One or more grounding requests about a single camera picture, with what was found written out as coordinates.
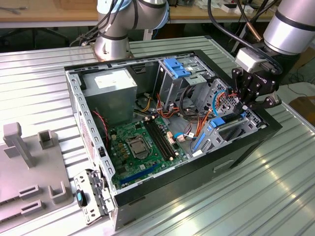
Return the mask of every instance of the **blue plastic clip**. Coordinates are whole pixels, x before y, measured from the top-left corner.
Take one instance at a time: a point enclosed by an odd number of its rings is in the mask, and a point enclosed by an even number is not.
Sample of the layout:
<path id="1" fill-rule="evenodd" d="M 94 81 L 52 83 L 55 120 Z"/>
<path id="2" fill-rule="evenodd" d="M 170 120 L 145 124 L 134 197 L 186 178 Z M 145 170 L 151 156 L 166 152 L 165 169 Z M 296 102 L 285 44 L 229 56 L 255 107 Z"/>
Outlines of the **blue plastic clip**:
<path id="1" fill-rule="evenodd" d="M 210 121 L 210 124 L 212 125 L 212 127 L 216 128 L 220 125 L 225 124 L 225 121 L 221 117 L 217 117 L 217 118 L 212 119 Z"/>
<path id="2" fill-rule="evenodd" d="M 173 72 L 176 79 L 191 75 L 189 71 L 186 71 L 183 64 L 178 62 L 175 58 L 164 59 L 166 67 Z"/>

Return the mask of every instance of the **label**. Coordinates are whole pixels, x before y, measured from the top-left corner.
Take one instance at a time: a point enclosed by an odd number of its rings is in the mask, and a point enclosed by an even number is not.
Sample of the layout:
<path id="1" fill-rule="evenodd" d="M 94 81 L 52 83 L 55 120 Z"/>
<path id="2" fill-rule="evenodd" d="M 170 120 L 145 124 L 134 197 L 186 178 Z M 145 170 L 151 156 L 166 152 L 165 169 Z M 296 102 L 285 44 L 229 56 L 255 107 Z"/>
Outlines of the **label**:
<path id="1" fill-rule="evenodd" d="M 202 150 L 198 150 L 197 152 L 193 153 L 192 156 L 196 157 L 198 155 L 202 154 Z"/>
<path id="2" fill-rule="evenodd" d="M 190 132 L 190 133 L 188 134 L 188 137 L 190 137 L 190 138 L 193 138 L 194 136 L 195 136 L 194 133 L 191 133 L 191 132 Z"/>
<path id="3" fill-rule="evenodd" d="M 125 70 L 118 70 L 114 73 L 95 77 L 95 82 L 99 89 L 114 87 L 124 83 L 129 78 Z"/>

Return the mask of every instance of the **red cable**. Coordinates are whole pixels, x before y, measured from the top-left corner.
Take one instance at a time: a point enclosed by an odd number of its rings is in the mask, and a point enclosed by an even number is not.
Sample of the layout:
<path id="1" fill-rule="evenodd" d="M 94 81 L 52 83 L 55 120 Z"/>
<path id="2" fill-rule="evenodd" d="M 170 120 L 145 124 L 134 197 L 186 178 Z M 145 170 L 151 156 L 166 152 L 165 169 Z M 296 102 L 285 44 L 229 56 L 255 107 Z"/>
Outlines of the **red cable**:
<path id="1" fill-rule="evenodd" d="M 107 128 L 106 128 L 106 125 L 105 125 L 105 121 L 104 121 L 103 117 L 100 116 L 99 113 L 97 113 L 96 111 L 93 111 L 93 113 L 94 113 L 95 115 L 97 115 L 98 118 L 100 118 L 100 120 L 102 121 L 102 123 L 103 123 L 103 125 L 104 125 L 104 129 L 105 129 L 105 133 L 106 133 L 106 147 L 108 147 L 108 132 L 107 132 Z"/>

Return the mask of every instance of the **metal bracket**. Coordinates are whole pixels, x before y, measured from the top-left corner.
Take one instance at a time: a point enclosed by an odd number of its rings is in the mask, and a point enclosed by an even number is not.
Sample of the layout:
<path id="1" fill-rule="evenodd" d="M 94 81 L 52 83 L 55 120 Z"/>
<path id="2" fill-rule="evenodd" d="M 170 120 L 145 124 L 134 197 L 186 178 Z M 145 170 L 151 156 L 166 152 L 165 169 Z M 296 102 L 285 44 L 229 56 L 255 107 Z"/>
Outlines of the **metal bracket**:
<path id="1" fill-rule="evenodd" d="M 77 188 L 77 200 L 82 208 L 87 225 L 94 223 L 115 209 L 109 189 L 104 186 L 104 180 L 99 171 L 84 170 L 74 177 Z"/>

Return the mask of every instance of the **aluminum work surface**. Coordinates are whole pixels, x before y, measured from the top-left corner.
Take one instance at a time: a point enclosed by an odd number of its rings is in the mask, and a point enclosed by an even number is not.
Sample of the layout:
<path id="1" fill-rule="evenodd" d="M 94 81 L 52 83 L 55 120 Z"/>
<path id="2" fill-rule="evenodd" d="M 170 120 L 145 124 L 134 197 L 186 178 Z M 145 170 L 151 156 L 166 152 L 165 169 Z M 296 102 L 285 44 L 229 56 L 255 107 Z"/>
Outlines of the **aluminum work surface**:
<path id="1" fill-rule="evenodd" d="M 231 56 L 205 37 L 130 46 L 136 57 L 202 49 L 228 74 L 235 66 Z M 73 177 L 91 165 L 72 115 L 63 67 L 95 61 L 90 47 L 0 54 L 0 126 L 18 121 L 23 136 L 55 131 L 73 193 Z M 283 128 L 244 163 L 118 232 L 108 218 L 87 227 L 74 201 L 3 235 L 313 236 L 314 133 L 283 105 L 269 113 Z"/>

